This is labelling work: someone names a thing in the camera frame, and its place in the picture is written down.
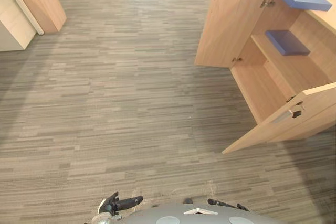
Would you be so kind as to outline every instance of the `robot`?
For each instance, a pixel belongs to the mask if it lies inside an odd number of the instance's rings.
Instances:
[[[118,211],[133,208],[140,204],[142,196],[119,200],[118,192],[104,199],[98,207],[98,213],[92,224],[283,224],[250,212],[246,207],[237,207],[224,202],[208,199],[208,205],[194,205],[190,198],[180,205],[165,205],[140,210],[123,219]]]

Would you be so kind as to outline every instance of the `door handle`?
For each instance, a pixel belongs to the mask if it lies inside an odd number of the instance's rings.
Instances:
[[[293,114],[292,114],[292,118],[297,118],[300,115],[302,115],[302,111],[301,110],[294,111]]]
[[[297,117],[299,117],[300,115],[302,115],[302,110],[296,110],[295,108],[297,106],[300,106],[300,108],[304,110],[304,106],[302,104],[303,104],[303,102],[297,103],[291,109],[289,109],[289,110],[285,111],[283,114],[279,115],[276,119],[274,119],[272,121],[272,123],[279,123],[282,120],[288,118],[289,116],[291,116],[294,119],[297,118]]]

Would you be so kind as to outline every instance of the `white cabinet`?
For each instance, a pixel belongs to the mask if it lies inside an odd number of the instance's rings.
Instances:
[[[0,0],[0,51],[26,49],[35,33],[15,0]]]

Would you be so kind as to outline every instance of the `open cabinet door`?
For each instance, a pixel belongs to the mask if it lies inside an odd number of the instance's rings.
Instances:
[[[211,0],[196,65],[231,67],[264,8],[264,0]]]
[[[300,92],[262,123],[223,151],[255,144],[300,139],[327,129],[336,122],[336,82]]]

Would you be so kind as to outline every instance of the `cabinet hinge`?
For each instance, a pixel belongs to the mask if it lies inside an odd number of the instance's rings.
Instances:
[[[267,0],[263,0],[261,5],[260,5],[260,8],[263,8],[265,6],[267,7],[272,7],[275,5],[275,1],[274,0],[271,0],[271,1],[267,1]]]
[[[234,62],[234,61],[242,61],[243,59],[242,58],[233,58],[232,60],[231,60],[231,62]]]

